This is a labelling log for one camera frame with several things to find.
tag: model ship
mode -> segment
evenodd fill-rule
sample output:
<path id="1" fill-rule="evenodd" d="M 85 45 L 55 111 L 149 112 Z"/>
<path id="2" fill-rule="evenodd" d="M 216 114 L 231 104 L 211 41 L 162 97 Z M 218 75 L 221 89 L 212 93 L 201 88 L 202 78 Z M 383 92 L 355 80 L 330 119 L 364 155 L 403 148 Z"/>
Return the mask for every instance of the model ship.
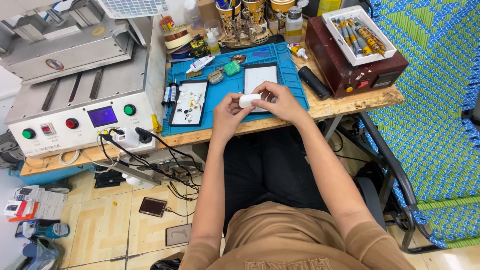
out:
<path id="1" fill-rule="evenodd" d="M 237 19 L 232 31 L 222 38 L 221 43 L 232 49 L 250 48 L 262 45 L 270 37 L 270 30 L 260 27 L 250 20 Z"/>

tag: sleeve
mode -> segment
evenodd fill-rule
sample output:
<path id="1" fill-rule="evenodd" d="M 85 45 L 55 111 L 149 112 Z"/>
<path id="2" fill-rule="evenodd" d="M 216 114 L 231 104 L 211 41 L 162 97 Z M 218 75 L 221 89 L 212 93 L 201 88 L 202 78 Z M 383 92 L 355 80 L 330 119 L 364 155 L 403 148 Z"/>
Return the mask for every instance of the sleeve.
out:
<path id="1" fill-rule="evenodd" d="M 220 254 L 209 244 L 195 243 L 188 245 L 180 263 L 179 270 L 205 270 L 212 265 Z"/>
<path id="2" fill-rule="evenodd" d="M 355 226 L 345 238 L 345 248 L 371 270 L 415 270 L 395 239 L 374 221 Z"/>

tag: brown shirt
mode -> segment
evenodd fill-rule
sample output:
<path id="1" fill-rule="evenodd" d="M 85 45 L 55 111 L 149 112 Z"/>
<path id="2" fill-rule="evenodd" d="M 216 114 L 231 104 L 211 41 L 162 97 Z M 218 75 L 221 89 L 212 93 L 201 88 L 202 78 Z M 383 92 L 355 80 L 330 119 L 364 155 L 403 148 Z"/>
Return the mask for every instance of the brown shirt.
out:
<path id="1" fill-rule="evenodd" d="M 223 256 L 210 245 L 189 245 L 180 270 L 414 270 L 396 241 L 375 222 L 342 240 L 332 216 L 264 202 L 239 210 Z"/>

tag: white tray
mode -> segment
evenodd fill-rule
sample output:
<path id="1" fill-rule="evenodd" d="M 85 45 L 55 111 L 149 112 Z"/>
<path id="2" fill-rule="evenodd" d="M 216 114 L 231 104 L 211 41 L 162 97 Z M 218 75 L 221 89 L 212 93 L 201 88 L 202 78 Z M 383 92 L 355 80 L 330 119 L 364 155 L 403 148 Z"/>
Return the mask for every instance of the white tray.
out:
<path id="1" fill-rule="evenodd" d="M 340 34 L 338 29 L 332 23 L 331 19 L 332 18 L 338 19 L 339 16 L 344 16 L 346 19 L 360 18 L 363 21 L 363 26 L 365 26 L 374 36 L 376 36 L 379 40 L 381 40 L 385 45 L 385 47 L 387 48 L 387 51 L 385 52 L 385 55 L 384 55 L 385 58 L 379 53 L 368 55 L 368 56 L 361 55 L 361 57 L 357 58 L 357 56 L 353 53 L 352 49 L 346 44 L 342 34 Z M 378 28 L 378 26 L 370 19 L 368 14 L 365 12 L 365 10 L 361 6 L 353 6 L 349 8 L 344 8 L 344 9 L 323 13 L 322 20 L 327 26 L 332 36 L 335 38 L 338 46 L 342 50 L 347 60 L 352 64 L 352 66 L 358 66 L 358 65 L 390 58 L 396 52 L 395 46 L 393 46 L 393 44 L 387 39 L 387 37 L 383 34 L 383 32 Z"/>

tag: green button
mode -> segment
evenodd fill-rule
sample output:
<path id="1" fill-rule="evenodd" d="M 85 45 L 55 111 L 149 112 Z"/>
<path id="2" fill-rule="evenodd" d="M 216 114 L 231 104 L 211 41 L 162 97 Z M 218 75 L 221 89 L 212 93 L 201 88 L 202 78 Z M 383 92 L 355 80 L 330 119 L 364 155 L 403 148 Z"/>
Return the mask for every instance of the green button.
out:
<path id="1" fill-rule="evenodd" d="M 133 115 L 133 108 L 130 107 L 130 106 L 125 106 L 125 107 L 123 108 L 123 111 L 124 111 L 125 114 L 127 114 L 127 115 Z"/>
<path id="2" fill-rule="evenodd" d="M 24 130 L 24 131 L 22 132 L 22 135 L 23 135 L 23 137 L 26 138 L 26 139 L 31 139 L 31 138 L 32 138 L 32 134 L 30 133 L 30 131 L 27 131 L 27 130 Z"/>

